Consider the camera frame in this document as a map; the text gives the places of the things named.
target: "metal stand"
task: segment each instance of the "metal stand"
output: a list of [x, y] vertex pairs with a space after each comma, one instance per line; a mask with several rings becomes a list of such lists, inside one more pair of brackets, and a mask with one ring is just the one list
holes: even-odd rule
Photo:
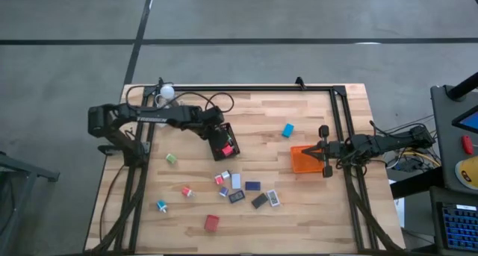
[[11, 237], [16, 235], [18, 230], [20, 216], [25, 208], [28, 196], [37, 180], [37, 177], [44, 177], [50, 182], [56, 182], [58, 180], [59, 172], [52, 172], [43, 169], [38, 166], [24, 163], [19, 160], [8, 157], [5, 153], [0, 152], [0, 166], [13, 170], [9, 172], [9, 175], [13, 173], [25, 174], [25, 183], [19, 192], [19, 198], [16, 200], [16, 206], [13, 207], [13, 213], [7, 222], [7, 227], [0, 239], [0, 255], [7, 255], [7, 250], [11, 244]]
[[410, 196], [415, 193], [426, 192], [431, 186], [444, 187], [443, 171], [441, 167], [407, 178], [390, 185], [394, 199]]

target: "wooden tabletop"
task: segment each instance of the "wooden tabletop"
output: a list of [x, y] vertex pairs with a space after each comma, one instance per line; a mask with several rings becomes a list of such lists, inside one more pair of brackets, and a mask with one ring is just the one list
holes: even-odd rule
[[[372, 113], [365, 86], [345, 86], [356, 133], [372, 134], [368, 123]], [[142, 92], [141, 88], [132, 90], [130, 103], [139, 104]], [[209, 97], [214, 93], [202, 94]], [[235, 107], [224, 116], [231, 123], [240, 147], [240, 154], [233, 159], [216, 162], [208, 143], [193, 132], [155, 125], [137, 253], [356, 252], [343, 172], [334, 169], [333, 176], [325, 179], [321, 173], [294, 174], [291, 169], [291, 146], [316, 143], [320, 125], [329, 126], [329, 140], [337, 139], [329, 94], [306, 91], [230, 94], [235, 99]], [[205, 105], [204, 99], [194, 95], [184, 96], [181, 101]], [[216, 97], [214, 103], [224, 110], [231, 104], [226, 96]], [[342, 127], [347, 128], [339, 98], [338, 105]], [[294, 125], [290, 138], [281, 135], [286, 123]], [[122, 129], [131, 127], [134, 128], [135, 123]], [[168, 153], [178, 158], [176, 165], [166, 162], [164, 158]], [[111, 181], [121, 166], [120, 155], [106, 160], [85, 249], [99, 243], [99, 214]], [[393, 241], [404, 247], [385, 168], [381, 163], [367, 167], [365, 180], [373, 215]], [[281, 205], [271, 207], [266, 203], [256, 210], [251, 201], [260, 193], [245, 190], [246, 199], [230, 204], [228, 198], [218, 194], [220, 186], [214, 183], [214, 176], [226, 170], [240, 173], [242, 186], [245, 181], [260, 181], [262, 192], [276, 190]], [[105, 211], [103, 235], [120, 214], [126, 176], [124, 168]], [[181, 194], [185, 186], [196, 195], [185, 198]], [[226, 180], [226, 186], [231, 188], [230, 180]], [[156, 202], [160, 199], [167, 203], [167, 213], [158, 211]], [[204, 230], [208, 214], [220, 218], [215, 233]], [[125, 247], [131, 219], [129, 222]], [[368, 244], [363, 217], [361, 226]]]

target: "orange container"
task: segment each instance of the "orange container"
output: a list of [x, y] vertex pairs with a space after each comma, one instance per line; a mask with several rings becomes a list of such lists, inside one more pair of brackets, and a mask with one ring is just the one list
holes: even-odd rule
[[312, 156], [308, 156], [302, 153], [303, 149], [307, 149], [310, 147], [313, 146], [291, 147], [292, 170], [294, 171], [294, 173], [322, 172], [323, 161], [319, 161]]

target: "screen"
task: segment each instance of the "screen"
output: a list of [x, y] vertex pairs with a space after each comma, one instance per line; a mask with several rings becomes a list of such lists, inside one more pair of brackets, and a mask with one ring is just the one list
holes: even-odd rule
[[478, 112], [472, 113], [470, 116], [464, 118], [460, 123], [462, 125], [478, 129]]

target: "concrete floor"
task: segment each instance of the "concrete floor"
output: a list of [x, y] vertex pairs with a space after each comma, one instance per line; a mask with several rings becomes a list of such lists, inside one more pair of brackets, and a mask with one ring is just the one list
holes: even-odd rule
[[[0, 0], [0, 40], [134, 39], [144, 1]], [[145, 38], [476, 37], [477, 13], [474, 0], [154, 0]], [[86, 112], [118, 102], [131, 49], [0, 46], [0, 150], [61, 172], [56, 184], [37, 182], [15, 255], [82, 250], [104, 161], [96, 150], [102, 141], [87, 134]], [[377, 125], [390, 128], [431, 114], [429, 88], [477, 71], [477, 50], [477, 44], [144, 46], [133, 83], [160, 76], [177, 84], [291, 83], [297, 76], [366, 83]], [[429, 214], [426, 205], [414, 210]], [[418, 228], [429, 233], [427, 225]]]

